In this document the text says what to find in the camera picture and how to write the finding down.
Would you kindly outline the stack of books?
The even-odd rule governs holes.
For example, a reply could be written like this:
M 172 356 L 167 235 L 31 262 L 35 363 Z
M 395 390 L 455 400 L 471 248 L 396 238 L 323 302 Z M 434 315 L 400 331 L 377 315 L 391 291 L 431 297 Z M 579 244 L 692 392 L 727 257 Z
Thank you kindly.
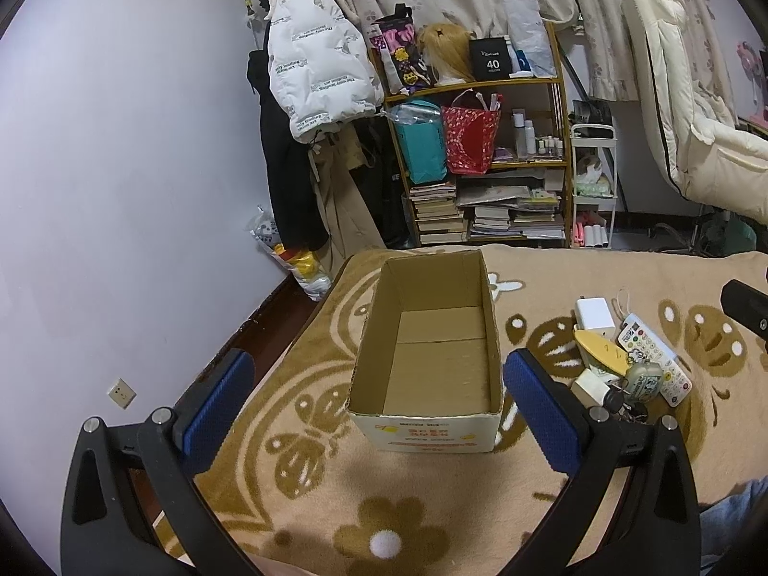
M 457 185 L 452 180 L 413 186 L 408 192 L 418 242 L 422 246 L 463 243 L 468 220 L 457 205 Z

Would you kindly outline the open cardboard box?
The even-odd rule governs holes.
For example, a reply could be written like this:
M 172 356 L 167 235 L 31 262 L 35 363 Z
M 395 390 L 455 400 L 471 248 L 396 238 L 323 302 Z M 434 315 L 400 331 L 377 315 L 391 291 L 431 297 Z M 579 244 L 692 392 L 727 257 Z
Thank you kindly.
M 392 257 L 382 265 L 346 409 L 379 450 L 493 450 L 504 387 L 480 251 Z

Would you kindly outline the black box with 40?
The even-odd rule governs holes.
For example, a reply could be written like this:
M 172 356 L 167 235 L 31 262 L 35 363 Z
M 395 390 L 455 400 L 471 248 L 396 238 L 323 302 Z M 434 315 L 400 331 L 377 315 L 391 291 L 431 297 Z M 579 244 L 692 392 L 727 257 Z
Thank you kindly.
M 472 75 L 477 81 L 498 81 L 513 74 L 512 60 L 502 36 L 472 39 L 468 48 Z

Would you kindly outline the white remote control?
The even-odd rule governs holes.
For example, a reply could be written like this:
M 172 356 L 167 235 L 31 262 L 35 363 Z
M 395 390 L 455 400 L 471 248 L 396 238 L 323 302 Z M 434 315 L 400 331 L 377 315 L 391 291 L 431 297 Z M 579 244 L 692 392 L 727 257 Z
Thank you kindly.
M 677 355 L 634 313 L 625 317 L 617 343 L 633 359 L 643 358 L 661 368 L 660 394 L 669 406 L 678 407 L 693 391 Z

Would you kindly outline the beige patterned blanket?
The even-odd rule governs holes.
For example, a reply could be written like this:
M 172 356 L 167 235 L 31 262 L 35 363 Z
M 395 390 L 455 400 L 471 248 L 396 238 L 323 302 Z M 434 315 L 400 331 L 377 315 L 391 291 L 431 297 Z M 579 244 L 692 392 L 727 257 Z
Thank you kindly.
M 764 290 L 760 252 L 724 259 L 486 246 L 468 257 L 501 351 L 556 380 L 583 371 L 576 301 L 604 298 L 668 346 L 691 393 L 673 408 L 698 499 L 767 473 L 767 346 L 721 310 L 730 281 Z M 494 575 L 565 486 L 516 402 L 476 415 L 352 415 L 350 388 L 384 250 L 352 256 L 302 334 L 249 396 L 195 485 L 261 569 L 313 575 Z

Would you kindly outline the wall socket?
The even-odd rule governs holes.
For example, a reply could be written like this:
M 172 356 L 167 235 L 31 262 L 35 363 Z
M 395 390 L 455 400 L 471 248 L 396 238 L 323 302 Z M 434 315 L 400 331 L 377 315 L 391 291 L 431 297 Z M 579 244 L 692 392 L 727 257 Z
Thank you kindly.
M 133 387 L 129 386 L 122 378 L 119 378 L 115 385 L 108 390 L 107 396 L 120 409 L 127 409 L 137 396 Z

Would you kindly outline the small white charger block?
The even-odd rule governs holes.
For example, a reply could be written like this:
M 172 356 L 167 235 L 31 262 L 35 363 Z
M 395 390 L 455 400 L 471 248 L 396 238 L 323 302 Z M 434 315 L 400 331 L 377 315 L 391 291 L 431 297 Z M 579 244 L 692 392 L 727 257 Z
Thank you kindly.
M 570 391 L 586 408 L 604 407 L 611 388 L 591 369 L 585 369 L 570 385 Z

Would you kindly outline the teal bag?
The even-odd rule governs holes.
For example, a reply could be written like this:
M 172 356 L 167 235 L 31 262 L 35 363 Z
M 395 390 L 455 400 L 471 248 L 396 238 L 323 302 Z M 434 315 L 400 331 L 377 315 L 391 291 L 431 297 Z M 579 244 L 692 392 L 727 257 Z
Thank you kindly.
M 441 108 L 427 100 L 410 100 L 388 109 L 395 125 L 410 181 L 441 182 L 446 177 L 446 152 Z

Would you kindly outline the white box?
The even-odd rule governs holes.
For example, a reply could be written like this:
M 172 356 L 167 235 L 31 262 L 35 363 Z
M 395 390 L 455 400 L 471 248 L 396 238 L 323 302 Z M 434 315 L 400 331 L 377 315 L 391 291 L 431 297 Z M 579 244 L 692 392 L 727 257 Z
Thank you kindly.
M 604 298 L 579 298 L 576 301 L 576 327 L 605 339 L 613 339 L 616 334 L 616 323 Z

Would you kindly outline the black coat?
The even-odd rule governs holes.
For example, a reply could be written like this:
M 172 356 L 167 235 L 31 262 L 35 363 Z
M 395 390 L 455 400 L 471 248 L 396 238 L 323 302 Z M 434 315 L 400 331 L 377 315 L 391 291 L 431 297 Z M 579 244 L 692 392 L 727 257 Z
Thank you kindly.
M 319 251 L 329 240 L 314 190 L 309 147 L 297 142 L 289 117 L 269 88 L 268 37 L 249 55 L 247 79 L 258 92 L 262 141 L 269 198 L 282 243 L 288 250 Z

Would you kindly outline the red gift bag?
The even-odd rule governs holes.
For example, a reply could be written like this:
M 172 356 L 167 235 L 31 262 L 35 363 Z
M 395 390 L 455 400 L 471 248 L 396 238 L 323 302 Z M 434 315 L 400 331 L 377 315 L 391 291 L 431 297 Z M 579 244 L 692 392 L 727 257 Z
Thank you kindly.
M 441 108 L 441 117 L 449 172 L 454 176 L 486 174 L 495 154 L 500 98 L 492 94 L 491 105 L 487 106 L 481 92 L 468 88 Z

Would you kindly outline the plastic bag of snacks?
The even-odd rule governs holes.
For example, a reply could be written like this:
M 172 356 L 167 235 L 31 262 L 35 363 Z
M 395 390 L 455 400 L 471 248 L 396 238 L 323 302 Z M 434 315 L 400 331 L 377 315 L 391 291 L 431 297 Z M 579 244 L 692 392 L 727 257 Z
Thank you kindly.
M 307 297 L 315 303 L 322 302 L 331 288 L 331 279 L 315 259 L 314 253 L 306 248 L 285 246 L 271 211 L 259 208 L 247 224 L 247 231 L 260 250 L 288 272 Z

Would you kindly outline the black key bunch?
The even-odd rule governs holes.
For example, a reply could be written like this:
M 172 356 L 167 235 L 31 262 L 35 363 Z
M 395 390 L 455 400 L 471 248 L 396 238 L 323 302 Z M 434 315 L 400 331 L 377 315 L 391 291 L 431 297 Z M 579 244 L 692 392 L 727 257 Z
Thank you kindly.
M 646 404 L 633 398 L 626 398 L 625 391 L 609 387 L 603 398 L 603 407 L 617 418 L 628 422 L 646 424 L 649 418 Z

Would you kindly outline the white puffer jacket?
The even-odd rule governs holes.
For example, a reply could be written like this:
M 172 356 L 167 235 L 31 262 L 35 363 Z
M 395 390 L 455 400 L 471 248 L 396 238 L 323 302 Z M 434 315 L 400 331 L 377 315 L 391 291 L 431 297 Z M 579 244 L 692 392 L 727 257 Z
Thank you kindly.
M 268 0 L 269 88 L 290 134 L 309 144 L 372 117 L 382 82 L 345 0 Z

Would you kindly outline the yellow oval case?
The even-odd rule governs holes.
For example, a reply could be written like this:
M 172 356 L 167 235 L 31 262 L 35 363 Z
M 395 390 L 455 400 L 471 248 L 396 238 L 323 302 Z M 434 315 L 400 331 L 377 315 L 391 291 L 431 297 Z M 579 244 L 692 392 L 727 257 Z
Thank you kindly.
M 624 377 L 630 369 L 629 355 L 616 343 L 600 336 L 592 330 L 574 330 L 574 339 L 579 350 L 588 355 L 592 361 L 603 365 L 603 368 Z

